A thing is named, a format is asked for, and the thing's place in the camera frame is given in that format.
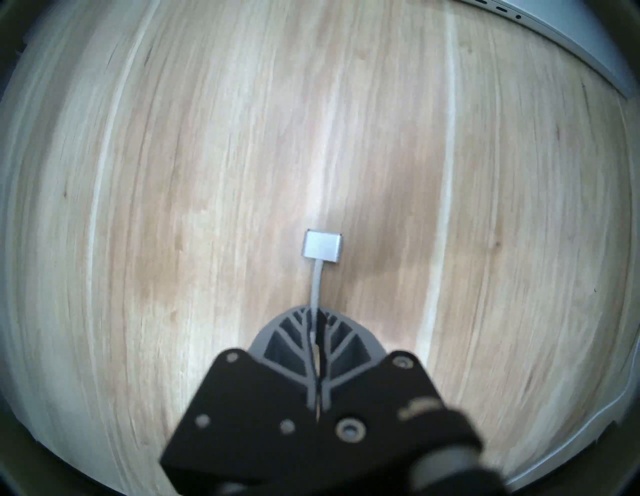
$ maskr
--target screw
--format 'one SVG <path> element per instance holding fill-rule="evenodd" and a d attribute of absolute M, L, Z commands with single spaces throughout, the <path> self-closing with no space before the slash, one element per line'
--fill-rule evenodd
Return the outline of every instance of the screw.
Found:
<path fill-rule="evenodd" d="M 280 432 L 282 432 L 285 436 L 289 434 L 293 434 L 296 431 L 296 425 L 293 423 L 293 420 L 284 419 L 280 423 Z"/>
<path fill-rule="evenodd" d="M 413 367 L 413 360 L 408 356 L 397 356 L 394 358 L 393 364 L 401 369 L 411 369 Z"/>
<path fill-rule="evenodd" d="M 207 427 L 209 424 L 211 423 L 211 419 L 209 418 L 209 416 L 206 413 L 201 413 L 200 415 L 198 415 L 196 417 L 196 425 L 200 428 L 200 429 L 204 429 L 205 427 Z"/>
<path fill-rule="evenodd" d="M 367 434 L 367 428 L 358 419 L 346 417 L 335 425 L 335 435 L 346 443 L 359 443 Z"/>

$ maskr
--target wooden table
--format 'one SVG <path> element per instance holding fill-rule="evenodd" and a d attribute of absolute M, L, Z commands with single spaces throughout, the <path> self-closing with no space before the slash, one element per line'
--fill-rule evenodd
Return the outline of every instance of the wooden table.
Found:
<path fill-rule="evenodd" d="M 0 126 L 2 391 L 117 490 L 173 494 L 157 459 L 213 358 L 307 302 L 307 228 L 344 234 L 323 306 L 414 350 L 507 477 L 627 383 L 640 106 L 498 16 L 67 0 Z"/>

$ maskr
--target black metal plate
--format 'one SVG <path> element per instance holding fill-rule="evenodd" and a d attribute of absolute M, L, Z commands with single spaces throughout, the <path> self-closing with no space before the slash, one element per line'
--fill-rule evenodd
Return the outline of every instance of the black metal plate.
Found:
<path fill-rule="evenodd" d="M 238 358 L 229 363 L 227 355 Z M 195 419 L 211 419 L 200 429 Z M 291 419 L 293 434 L 280 422 Z M 178 492 L 203 494 L 225 481 L 255 484 L 290 472 L 312 456 L 316 416 L 305 406 L 305 389 L 242 349 L 218 355 L 161 458 Z"/>

